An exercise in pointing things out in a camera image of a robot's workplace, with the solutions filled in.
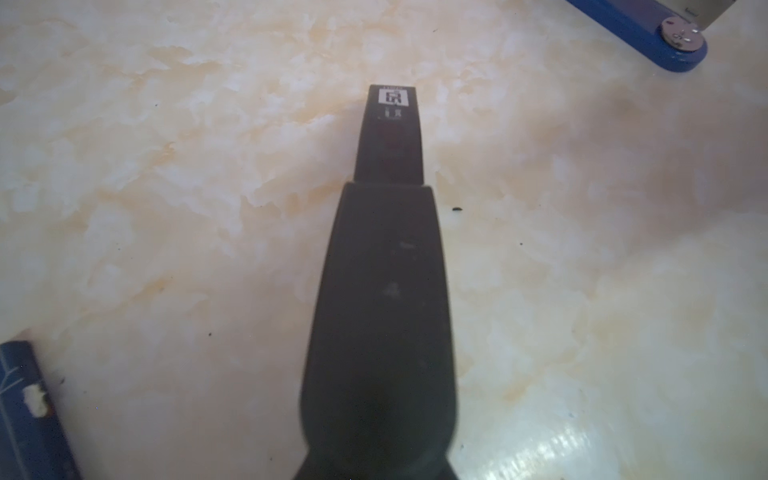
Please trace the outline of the blue stapler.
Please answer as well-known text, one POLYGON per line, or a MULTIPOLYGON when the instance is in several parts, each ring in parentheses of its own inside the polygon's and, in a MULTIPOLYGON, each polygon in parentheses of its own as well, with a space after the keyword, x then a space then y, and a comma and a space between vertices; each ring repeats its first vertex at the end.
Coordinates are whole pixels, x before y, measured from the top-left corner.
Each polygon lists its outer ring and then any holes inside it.
POLYGON ((703 31, 735 0, 569 0, 657 66, 693 70, 706 57, 703 31))

